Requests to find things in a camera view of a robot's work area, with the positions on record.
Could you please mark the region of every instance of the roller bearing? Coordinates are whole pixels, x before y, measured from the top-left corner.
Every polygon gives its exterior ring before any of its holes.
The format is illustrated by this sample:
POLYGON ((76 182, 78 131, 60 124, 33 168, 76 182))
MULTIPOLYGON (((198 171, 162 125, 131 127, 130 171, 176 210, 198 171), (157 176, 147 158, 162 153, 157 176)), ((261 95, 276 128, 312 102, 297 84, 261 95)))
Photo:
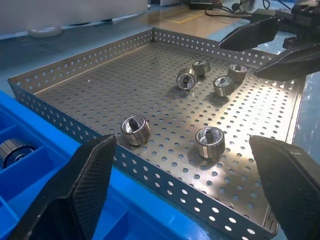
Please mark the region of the roller bearing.
POLYGON ((234 79, 231 76, 218 77, 214 81, 213 87, 215 93, 220 97, 231 95, 235 91, 234 79))
POLYGON ((181 90, 188 91, 195 86, 196 80, 196 72, 191 68, 184 68, 179 71, 176 84, 181 90))
POLYGON ((228 76, 232 77, 235 82, 242 82, 246 78, 248 69, 245 66, 232 64, 228 69, 228 76))
POLYGON ((143 116, 135 115, 127 118, 121 126, 126 141, 133 146, 146 143, 151 135, 151 129, 143 116))
POLYGON ((210 62, 208 60, 197 61, 192 65, 192 68, 197 76, 202 76, 211 70, 210 62))
POLYGON ((0 164, 5 169, 32 153, 35 149, 24 139, 8 139, 0 144, 0 164))
POLYGON ((225 135, 224 132, 214 126, 201 128, 195 134, 199 154, 206 159, 218 159, 224 153, 225 135))

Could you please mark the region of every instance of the black machinery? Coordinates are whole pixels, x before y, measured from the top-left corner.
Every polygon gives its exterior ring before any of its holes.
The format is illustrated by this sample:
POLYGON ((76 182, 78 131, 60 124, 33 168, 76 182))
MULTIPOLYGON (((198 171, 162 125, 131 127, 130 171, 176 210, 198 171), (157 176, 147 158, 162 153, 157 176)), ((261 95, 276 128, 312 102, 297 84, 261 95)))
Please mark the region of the black machinery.
POLYGON ((268 18, 230 32, 218 45, 243 51, 273 41, 282 25, 296 28, 296 37, 286 38, 285 51, 255 71, 259 78, 286 82, 320 71, 320 5, 295 4, 289 10, 276 10, 268 18))
POLYGON ((300 147, 249 140, 263 191, 288 240, 320 239, 320 166, 300 147))

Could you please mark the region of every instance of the perforated metal tray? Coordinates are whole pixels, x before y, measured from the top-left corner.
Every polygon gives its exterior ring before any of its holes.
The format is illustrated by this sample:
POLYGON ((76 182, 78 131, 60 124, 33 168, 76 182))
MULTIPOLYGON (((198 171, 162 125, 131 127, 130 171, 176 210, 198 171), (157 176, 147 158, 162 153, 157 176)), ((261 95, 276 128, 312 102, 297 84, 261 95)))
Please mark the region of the perforated metal tray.
POLYGON ((272 238, 278 223, 264 196, 249 135, 291 143, 305 79, 286 83, 253 75, 274 55, 225 51, 217 42, 153 28, 15 76, 17 100, 79 142, 114 133, 114 164, 236 240, 272 238), (211 72, 191 92, 176 87, 180 69, 209 60, 211 72), (247 65, 229 97, 213 81, 231 63, 247 65), (143 115, 152 134, 142 147, 123 141, 121 123, 143 115), (217 161, 201 158, 195 134, 204 126, 225 133, 217 161))

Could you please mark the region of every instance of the blue plastic divider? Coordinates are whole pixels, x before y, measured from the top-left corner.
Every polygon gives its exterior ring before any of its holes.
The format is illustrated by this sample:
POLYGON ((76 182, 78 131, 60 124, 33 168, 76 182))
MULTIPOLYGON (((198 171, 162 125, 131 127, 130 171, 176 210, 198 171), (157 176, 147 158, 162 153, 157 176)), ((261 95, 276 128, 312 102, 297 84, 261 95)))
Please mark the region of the blue plastic divider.
MULTIPOLYGON (((79 147, 79 143, 0 92, 0 143, 11 138, 24 138, 37 149, 11 166, 0 168, 0 240, 8 237, 41 188, 79 147)), ((213 231, 219 239, 228 239, 213 231)), ((193 220, 113 168, 93 239, 210 238, 193 220)))

